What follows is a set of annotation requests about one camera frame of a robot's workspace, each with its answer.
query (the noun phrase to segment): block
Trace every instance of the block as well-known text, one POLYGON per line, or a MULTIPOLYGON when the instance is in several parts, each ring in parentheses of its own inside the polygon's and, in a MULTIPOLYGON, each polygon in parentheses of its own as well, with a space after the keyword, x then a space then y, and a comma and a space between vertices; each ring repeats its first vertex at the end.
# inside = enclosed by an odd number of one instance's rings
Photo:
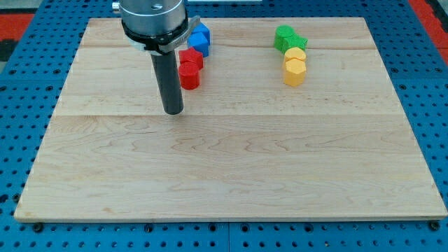
POLYGON ((181 64, 185 62, 195 63, 199 67, 199 70, 202 70, 204 68, 204 57, 202 56, 202 52, 198 52, 194 48, 180 50, 179 60, 181 64))
POLYGON ((199 87, 199 67, 195 63, 185 62, 181 64, 178 72, 182 88, 185 88, 187 90, 194 90, 195 88, 199 87))
POLYGON ((305 62, 307 60, 307 54, 300 48, 290 48, 285 52, 285 57, 283 58, 283 68, 285 67, 285 63, 292 60, 297 59, 305 62))
POLYGON ((307 49, 308 38, 301 37, 294 34, 288 38, 285 38, 283 46, 281 47, 281 52, 284 54, 288 49, 298 47, 305 51, 307 49))
POLYGON ((274 47, 277 50, 281 51, 285 39, 291 37, 294 34, 294 29, 289 25, 280 25, 275 30, 274 47))
POLYGON ((201 52, 203 57, 209 56, 209 42, 202 32, 191 34, 187 40, 188 47, 193 47, 196 51, 201 52))
POLYGON ((292 59, 285 63, 283 70, 283 82, 291 87, 297 87, 305 80, 307 68, 305 62, 298 59, 292 59))
POLYGON ((200 23, 197 25, 192 31, 192 34, 196 33, 202 33, 209 42, 209 46, 211 45, 210 29, 205 24, 200 23))

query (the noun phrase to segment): silver metal housing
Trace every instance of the silver metal housing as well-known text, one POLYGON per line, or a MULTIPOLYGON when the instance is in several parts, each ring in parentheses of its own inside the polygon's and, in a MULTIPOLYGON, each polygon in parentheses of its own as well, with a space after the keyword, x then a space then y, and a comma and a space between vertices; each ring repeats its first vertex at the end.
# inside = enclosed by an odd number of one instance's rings
POLYGON ((120 12, 131 31, 146 36, 168 34, 186 17, 183 0, 120 0, 120 12))

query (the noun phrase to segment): blue pegboard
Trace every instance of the blue pegboard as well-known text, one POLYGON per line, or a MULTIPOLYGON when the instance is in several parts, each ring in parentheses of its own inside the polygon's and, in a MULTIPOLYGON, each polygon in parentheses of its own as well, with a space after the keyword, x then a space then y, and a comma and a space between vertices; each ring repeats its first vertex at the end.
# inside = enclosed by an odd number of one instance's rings
MULTIPOLYGON (((222 17, 364 17, 424 157, 448 199, 448 69, 404 0, 187 6, 222 17)), ((448 221, 375 223, 21 224, 21 193, 89 18, 109 0, 45 0, 0 75, 0 250, 448 251, 448 221)))

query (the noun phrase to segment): blue block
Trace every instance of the blue block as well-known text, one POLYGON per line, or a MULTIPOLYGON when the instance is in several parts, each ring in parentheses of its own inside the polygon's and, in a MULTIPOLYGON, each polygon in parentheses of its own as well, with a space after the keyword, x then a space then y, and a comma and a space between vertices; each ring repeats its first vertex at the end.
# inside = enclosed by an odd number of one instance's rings
POLYGON ((187 40, 188 47, 193 47, 196 51, 201 52, 204 57, 209 56, 209 42, 202 32, 191 34, 187 40))
POLYGON ((207 41, 209 42, 209 46, 211 44, 210 41, 210 29, 208 27, 205 26, 205 24, 200 23, 198 26, 196 26, 196 28, 193 30, 192 34, 196 34, 196 33, 202 33, 205 38, 207 39, 207 41))

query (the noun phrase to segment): wooden board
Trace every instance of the wooden board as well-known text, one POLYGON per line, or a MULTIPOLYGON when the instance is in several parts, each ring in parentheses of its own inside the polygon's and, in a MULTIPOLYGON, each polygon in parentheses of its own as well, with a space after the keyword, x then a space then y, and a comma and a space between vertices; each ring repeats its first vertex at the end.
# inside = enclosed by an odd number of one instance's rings
POLYGON ((165 115, 151 60, 92 19, 19 221, 372 221, 447 215, 362 18, 205 19, 202 84, 165 115), (309 39, 281 81, 274 30, 309 39))

